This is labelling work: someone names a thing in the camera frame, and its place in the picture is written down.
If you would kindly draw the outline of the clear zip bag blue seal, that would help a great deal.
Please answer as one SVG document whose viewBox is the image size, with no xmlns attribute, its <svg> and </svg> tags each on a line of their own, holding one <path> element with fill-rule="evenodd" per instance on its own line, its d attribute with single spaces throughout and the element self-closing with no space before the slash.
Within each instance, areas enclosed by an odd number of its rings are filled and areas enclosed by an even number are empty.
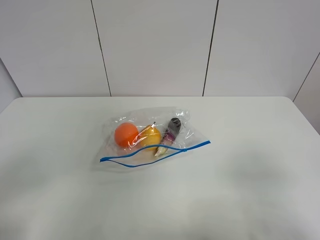
<svg viewBox="0 0 320 240">
<path fill-rule="evenodd" d="M 115 130 L 122 123 L 134 124 L 138 129 L 139 135 L 142 129 L 155 122 L 162 139 L 172 118 L 180 119 L 181 129 L 172 146 L 167 146 L 167 152 L 160 157 L 155 157 L 155 153 L 158 147 L 163 147 L 164 145 L 156 144 L 140 147 L 138 145 L 138 136 L 131 147 L 123 148 L 115 142 Z M 105 139 L 97 154 L 99 161 L 101 163 L 111 162 L 128 168 L 151 165 L 210 143 L 207 137 L 190 124 L 189 111 L 174 106 L 137 109 L 113 117 L 104 124 L 103 135 Z"/>
</svg>

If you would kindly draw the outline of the purple eggplant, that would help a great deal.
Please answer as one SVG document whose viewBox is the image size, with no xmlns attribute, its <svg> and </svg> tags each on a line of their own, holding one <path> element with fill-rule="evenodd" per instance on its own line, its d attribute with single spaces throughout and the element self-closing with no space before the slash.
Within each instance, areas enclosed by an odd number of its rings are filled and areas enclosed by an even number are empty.
<svg viewBox="0 0 320 240">
<path fill-rule="evenodd" d="M 160 145 L 163 145 L 163 146 L 158 146 L 154 154 L 156 158 L 164 155 L 169 149 L 168 146 L 170 147 L 173 145 L 177 136 L 180 133 L 181 125 L 182 125 L 181 120 L 177 117 L 173 117 L 168 122 L 163 138 L 160 141 Z"/>
</svg>

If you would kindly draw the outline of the yellow pear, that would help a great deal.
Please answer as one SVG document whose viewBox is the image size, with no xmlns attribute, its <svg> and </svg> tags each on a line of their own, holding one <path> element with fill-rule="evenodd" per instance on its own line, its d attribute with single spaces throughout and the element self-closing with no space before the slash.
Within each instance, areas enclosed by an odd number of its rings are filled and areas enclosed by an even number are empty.
<svg viewBox="0 0 320 240">
<path fill-rule="evenodd" d="M 156 122 L 147 125 L 138 135 L 138 145 L 140 147 L 147 147 L 151 145 L 159 145 L 162 140 L 162 134 L 156 128 Z"/>
</svg>

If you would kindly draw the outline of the orange fruit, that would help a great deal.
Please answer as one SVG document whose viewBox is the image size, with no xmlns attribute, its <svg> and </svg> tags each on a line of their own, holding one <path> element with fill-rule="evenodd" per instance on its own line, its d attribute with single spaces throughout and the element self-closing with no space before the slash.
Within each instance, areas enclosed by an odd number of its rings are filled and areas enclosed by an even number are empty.
<svg viewBox="0 0 320 240">
<path fill-rule="evenodd" d="M 129 148 L 133 146 L 138 134 L 139 131 L 134 124 L 124 122 L 115 129 L 114 141 L 119 147 Z"/>
</svg>

